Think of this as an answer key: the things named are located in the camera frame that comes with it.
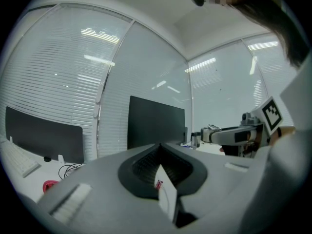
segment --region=ceiling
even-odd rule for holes
[[[155,22],[167,28],[170,34],[174,35],[175,39],[181,43],[178,47],[180,53],[186,59],[191,59],[199,54],[202,54],[214,47],[214,45],[222,44],[235,38],[240,37],[240,34],[227,34],[227,37],[220,36],[219,39],[210,41],[211,35],[216,38],[220,29],[230,29],[231,25],[236,25],[236,28],[244,27],[246,23],[249,27],[249,32],[253,32],[253,25],[238,11],[216,4],[206,2],[204,6],[198,7],[191,0],[120,0],[127,1],[129,6],[141,10],[145,15],[153,18]],[[263,31],[263,28],[255,25],[256,32]],[[175,43],[170,41],[168,37],[163,36],[173,46]],[[206,40],[196,47],[198,41]]]

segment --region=ceiling light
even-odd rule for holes
[[[257,43],[257,44],[253,44],[253,45],[248,45],[248,48],[250,50],[258,50],[258,49],[274,47],[277,45],[278,45],[277,41],[271,41],[271,42],[266,42],[266,43]]]
[[[188,73],[188,72],[193,71],[193,70],[195,70],[195,69],[202,68],[202,67],[204,67],[204,66],[206,66],[206,65],[209,65],[209,64],[211,64],[211,63],[214,63],[215,61],[216,61],[215,58],[211,58],[211,59],[209,59],[209,60],[207,60],[207,61],[204,61],[204,62],[201,62],[200,64],[197,64],[197,65],[195,65],[195,66],[193,66],[193,67],[190,67],[190,68],[188,68],[188,69],[186,69],[186,70],[184,70],[184,71],[185,71],[186,73]]]
[[[163,84],[167,83],[165,80],[161,81],[160,83],[158,83],[156,85],[156,88],[159,88],[160,86],[162,86]]]
[[[94,60],[94,61],[98,61],[107,65],[111,65],[111,66],[115,66],[115,63],[112,61],[108,61],[108,60],[104,60],[101,58],[97,58],[97,57],[92,57],[92,56],[88,56],[88,55],[83,55],[83,57],[85,57],[88,60]]]
[[[167,88],[171,89],[172,91],[175,91],[176,93],[180,93],[180,91],[179,91],[179,90],[174,89],[173,87],[168,86]]]
[[[258,60],[258,57],[253,57],[253,60],[252,60],[252,68],[250,69],[250,72],[249,72],[250,75],[253,75],[253,74],[254,74],[255,64],[256,64],[256,61],[257,61],[257,60]]]
[[[99,38],[99,39],[103,39],[106,41],[110,41],[112,43],[118,43],[119,38],[116,36],[110,36],[108,34],[106,34],[103,31],[100,31],[98,34],[95,32],[95,30],[91,29],[91,28],[86,28],[86,29],[82,29],[81,30],[81,34],[85,35],[85,36],[91,36],[91,37],[95,37],[95,38]]]

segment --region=hair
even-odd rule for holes
[[[243,0],[232,5],[251,21],[275,33],[290,64],[299,68],[309,52],[293,21],[273,0]]]

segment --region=black monitor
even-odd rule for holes
[[[6,107],[6,138],[34,154],[83,163],[82,128],[31,116]]]
[[[130,96],[128,149],[153,143],[181,144],[186,134],[184,109]]]

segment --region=paper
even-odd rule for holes
[[[159,206],[168,216],[170,221],[173,221],[176,210],[176,188],[170,181],[162,165],[156,172],[154,186],[158,189]]]

